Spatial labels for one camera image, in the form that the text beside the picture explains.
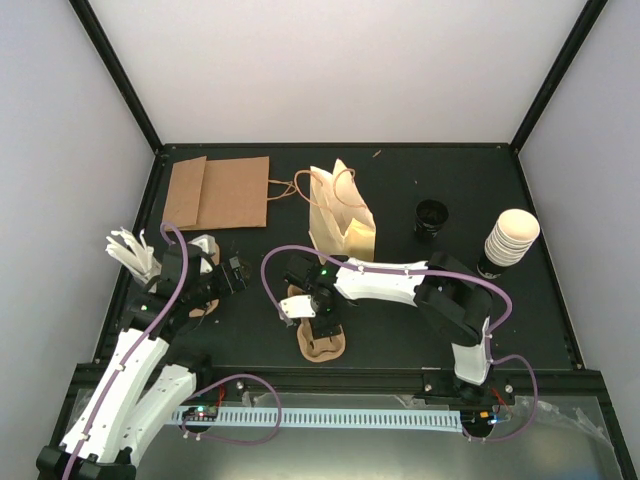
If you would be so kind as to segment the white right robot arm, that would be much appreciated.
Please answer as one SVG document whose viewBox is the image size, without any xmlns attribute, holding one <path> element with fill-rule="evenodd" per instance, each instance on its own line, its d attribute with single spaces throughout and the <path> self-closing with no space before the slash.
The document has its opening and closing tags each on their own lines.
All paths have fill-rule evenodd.
<svg viewBox="0 0 640 480">
<path fill-rule="evenodd" d="M 426 261 L 391 264 L 346 256 L 320 262 L 294 255 L 284 279 L 299 292 L 278 302 L 280 317 L 287 324 L 307 320 L 312 339 L 342 333 L 336 313 L 340 302 L 407 305 L 451 345 L 454 394 L 465 403 L 477 403 L 490 392 L 492 328 L 511 315 L 513 302 L 504 290 L 454 258 L 436 253 Z"/>
</svg>

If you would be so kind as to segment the cream paper bag with handles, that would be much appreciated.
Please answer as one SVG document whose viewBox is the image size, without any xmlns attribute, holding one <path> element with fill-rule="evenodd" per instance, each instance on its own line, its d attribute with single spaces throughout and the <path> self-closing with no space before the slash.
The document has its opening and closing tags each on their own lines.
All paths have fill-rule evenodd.
<svg viewBox="0 0 640 480">
<path fill-rule="evenodd" d="M 309 237 L 315 250 L 372 262 L 376 224 L 355 182 L 355 170 L 337 159 L 331 172 L 310 166 L 293 185 L 309 205 Z"/>
</svg>

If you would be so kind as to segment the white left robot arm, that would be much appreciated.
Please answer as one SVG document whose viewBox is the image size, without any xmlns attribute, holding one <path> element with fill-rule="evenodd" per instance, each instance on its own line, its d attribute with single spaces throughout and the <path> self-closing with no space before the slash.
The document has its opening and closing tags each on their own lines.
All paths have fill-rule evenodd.
<svg viewBox="0 0 640 480">
<path fill-rule="evenodd" d="M 204 242 L 170 246 L 126 311 L 111 360 L 79 418 L 59 445 L 41 450 L 40 478 L 134 478 L 176 408 L 214 388 L 209 355 L 171 351 L 170 344 L 217 301 L 245 290 L 250 274 L 247 262 L 222 261 Z"/>
</svg>

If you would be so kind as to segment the brown cardboard cup carrier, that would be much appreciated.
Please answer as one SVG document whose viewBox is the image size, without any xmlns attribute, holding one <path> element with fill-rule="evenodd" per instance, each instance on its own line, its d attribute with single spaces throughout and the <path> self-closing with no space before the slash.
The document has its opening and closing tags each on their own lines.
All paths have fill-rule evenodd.
<svg viewBox="0 0 640 480">
<path fill-rule="evenodd" d="M 324 363 L 339 358 L 346 349 L 344 330 L 338 327 L 337 334 L 314 339 L 310 320 L 302 318 L 297 327 L 296 338 L 302 356 L 313 363 Z"/>
</svg>

